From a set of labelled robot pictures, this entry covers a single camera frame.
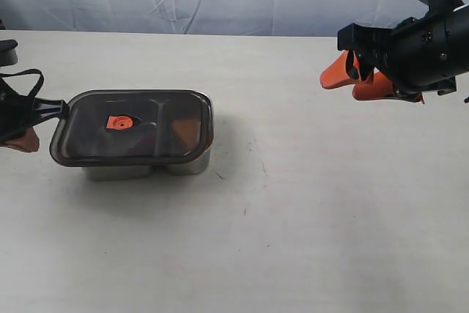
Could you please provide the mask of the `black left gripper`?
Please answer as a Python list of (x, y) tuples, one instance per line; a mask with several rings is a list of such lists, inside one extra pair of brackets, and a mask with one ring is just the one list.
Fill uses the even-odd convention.
[[(27, 95), (19, 94), (4, 80), (35, 74), (39, 78)], [(44, 80), (40, 70), (1, 74), (1, 147), (20, 152), (37, 152), (40, 140), (33, 127), (53, 118), (69, 117), (70, 107), (64, 100), (37, 97)]]

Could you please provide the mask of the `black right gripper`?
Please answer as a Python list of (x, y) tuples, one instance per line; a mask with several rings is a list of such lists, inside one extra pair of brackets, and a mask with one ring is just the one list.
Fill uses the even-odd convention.
[(360, 80), (356, 52), (379, 70), (354, 86), (352, 96), (358, 101), (424, 103), (422, 92), (456, 92), (458, 63), (450, 46), (456, 14), (450, 11), (408, 18), (392, 29), (356, 23), (340, 29), (337, 48), (351, 51), (344, 51), (322, 72), (322, 88), (336, 89)]

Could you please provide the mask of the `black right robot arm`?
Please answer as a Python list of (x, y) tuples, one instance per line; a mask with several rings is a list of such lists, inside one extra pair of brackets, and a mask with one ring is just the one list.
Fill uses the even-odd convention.
[(468, 72), (468, 7), (408, 18), (393, 29), (352, 23), (338, 32), (337, 48), (339, 58), (320, 75), (324, 89), (351, 85), (359, 101), (448, 95)]

